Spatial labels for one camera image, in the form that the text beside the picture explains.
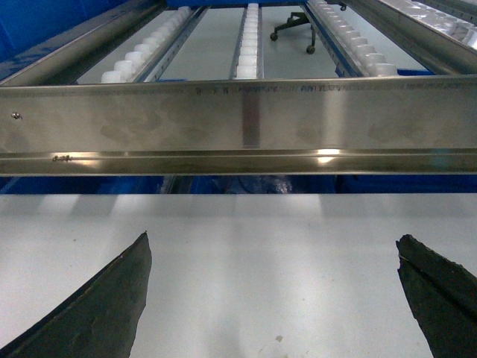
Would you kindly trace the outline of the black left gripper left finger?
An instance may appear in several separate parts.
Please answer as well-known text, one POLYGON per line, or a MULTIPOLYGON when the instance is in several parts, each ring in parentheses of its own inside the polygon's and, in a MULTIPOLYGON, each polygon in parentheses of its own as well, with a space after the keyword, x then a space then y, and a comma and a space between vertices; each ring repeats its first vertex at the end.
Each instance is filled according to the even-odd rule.
POLYGON ((152 253, 146 233, 48 315, 1 349, 2 357, 128 357, 146 306, 152 253))

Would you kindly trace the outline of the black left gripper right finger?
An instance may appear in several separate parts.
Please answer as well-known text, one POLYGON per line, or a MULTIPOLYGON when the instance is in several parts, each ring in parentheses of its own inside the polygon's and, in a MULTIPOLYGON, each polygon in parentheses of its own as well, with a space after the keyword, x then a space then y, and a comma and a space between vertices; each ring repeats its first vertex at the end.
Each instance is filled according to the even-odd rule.
POLYGON ((398 275, 434 357, 476 356, 476 277, 406 234, 398 275))

